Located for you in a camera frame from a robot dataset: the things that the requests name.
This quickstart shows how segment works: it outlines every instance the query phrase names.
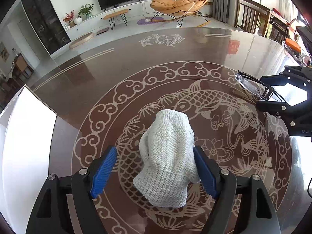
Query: blue gripper pad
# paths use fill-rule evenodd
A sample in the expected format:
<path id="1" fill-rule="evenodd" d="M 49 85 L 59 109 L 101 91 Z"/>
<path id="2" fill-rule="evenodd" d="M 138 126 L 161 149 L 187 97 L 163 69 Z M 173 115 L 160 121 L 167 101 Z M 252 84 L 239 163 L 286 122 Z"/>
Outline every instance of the blue gripper pad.
<path id="1" fill-rule="evenodd" d="M 207 166 L 205 160 L 203 159 L 202 155 L 200 154 L 199 150 L 194 147 L 194 159 L 195 164 L 197 167 L 197 172 L 202 181 L 202 184 L 205 188 L 207 194 L 210 194 L 213 199 L 217 199 L 220 195 L 220 192 L 217 190 L 216 187 L 216 178 Z"/>
<path id="2" fill-rule="evenodd" d="M 93 199 L 95 199 L 98 194 L 103 192 L 116 160 L 117 150 L 115 147 L 112 147 L 93 176 L 92 188 L 90 190 L 90 195 Z"/>

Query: gray curtain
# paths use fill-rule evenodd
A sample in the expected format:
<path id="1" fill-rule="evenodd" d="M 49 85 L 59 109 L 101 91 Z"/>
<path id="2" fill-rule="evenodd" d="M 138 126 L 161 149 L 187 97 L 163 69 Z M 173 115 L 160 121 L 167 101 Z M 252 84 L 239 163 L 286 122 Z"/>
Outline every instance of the gray curtain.
<path id="1" fill-rule="evenodd" d="M 227 23 L 230 0 L 213 0 L 213 18 Z"/>

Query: brown glossy table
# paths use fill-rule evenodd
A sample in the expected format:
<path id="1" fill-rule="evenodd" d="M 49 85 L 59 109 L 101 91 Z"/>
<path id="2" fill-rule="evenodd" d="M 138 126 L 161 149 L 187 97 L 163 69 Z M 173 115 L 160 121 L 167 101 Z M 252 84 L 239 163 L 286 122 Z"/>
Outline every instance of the brown glossy table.
<path id="1" fill-rule="evenodd" d="M 214 200 L 200 183 L 189 185 L 187 205 L 154 207 L 132 180 L 142 168 L 138 143 L 157 111 L 186 113 L 195 144 L 234 174 L 259 174 L 277 210 L 282 233 L 303 217 L 311 199 L 300 156 L 305 141 L 289 137 L 282 120 L 258 112 L 255 99 L 234 79 L 237 70 L 257 78 L 296 65 L 281 45 L 261 36 L 216 28 L 142 33 L 87 51 L 33 87 L 57 114 L 49 172 L 71 175 L 88 167 L 108 145 L 118 161 L 95 200 L 109 233 L 194 233 Z M 72 199 L 69 198 L 73 214 Z M 227 231 L 239 210 L 236 197 Z M 79 233 L 77 219 L 72 217 Z"/>

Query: green plant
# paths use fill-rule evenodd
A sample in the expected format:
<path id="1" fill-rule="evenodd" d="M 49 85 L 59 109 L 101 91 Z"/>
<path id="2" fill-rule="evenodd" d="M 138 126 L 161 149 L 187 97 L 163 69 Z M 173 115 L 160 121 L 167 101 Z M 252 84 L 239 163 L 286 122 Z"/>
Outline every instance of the green plant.
<path id="1" fill-rule="evenodd" d="M 93 10 L 93 5 L 94 4 L 82 5 L 78 12 L 78 17 L 81 17 L 81 15 L 89 15 L 91 13 L 91 10 Z"/>

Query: eyeglasses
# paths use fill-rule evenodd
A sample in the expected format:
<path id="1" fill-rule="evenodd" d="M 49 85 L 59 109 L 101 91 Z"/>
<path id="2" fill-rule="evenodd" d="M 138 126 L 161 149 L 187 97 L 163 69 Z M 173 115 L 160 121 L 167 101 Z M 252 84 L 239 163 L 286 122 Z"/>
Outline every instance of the eyeglasses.
<path id="1" fill-rule="evenodd" d="M 243 88 L 256 95 L 258 98 L 260 98 L 260 100 L 268 101 L 275 94 L 281 102 L 286 102 L 286 100 L 280 94 L 278 94 L 272 86 L 261 82 L 259 79 L 251 75 L 248 75 L 242 71 L 238 71 L 235 74 L 235 79 Z"/>

